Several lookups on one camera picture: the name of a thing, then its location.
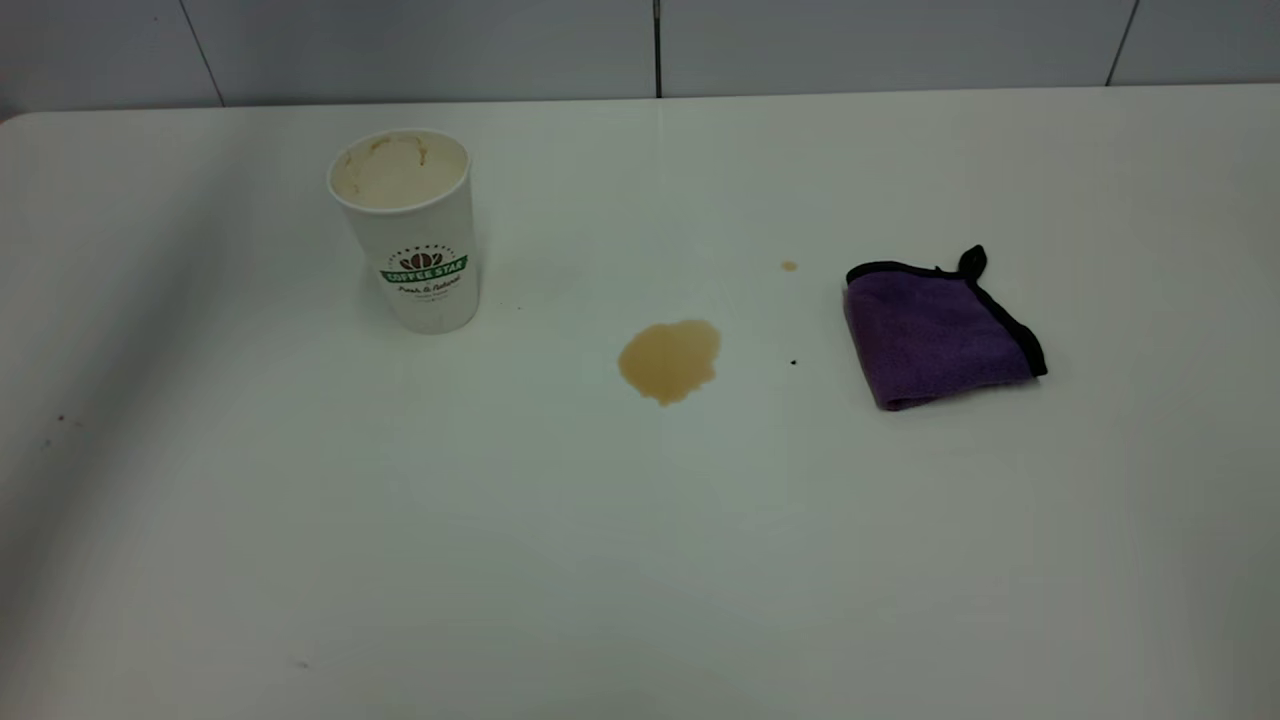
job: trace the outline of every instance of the white paper cup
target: white paper cup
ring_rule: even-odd
[[[338,154],[325,184],[404,327],[435,334],[467,324],[480,268],[461,142],[431,129],[374,133]]]

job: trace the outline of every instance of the coffee spill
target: coffee spill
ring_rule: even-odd
[[[640,395],[666,407],[716,378],[719,331],[707,320],[657,324],[641,331],[618,355],[618,370]]]

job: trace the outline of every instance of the table surface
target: table surface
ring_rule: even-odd
[[[146,110],[0,126],[0,716],[1280,710],[1280,86]],[[323,176],[474,152],[399,329]],[[851,266],[1050,374],[888,414]],[[799,269],[785,273],[783,261]],[[705,319],[717,378],[618,375]]]

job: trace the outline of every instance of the purple cloth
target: purple cloth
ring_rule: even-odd
[[[876,404],[904,410],[1043,375],[1036,336],[978,287],[978,245],[960,269],[868,263],[849,272],[845,313]]]

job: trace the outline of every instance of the coffee bean logo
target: coffee bean logo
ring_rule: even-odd
[[[436,252],[431,255],[429,252],[415,252],[412,256],[401,260],[401,268],[406,270],[421,270],[422,268],[431,268],[439,265],[444,261],[444,255]]]

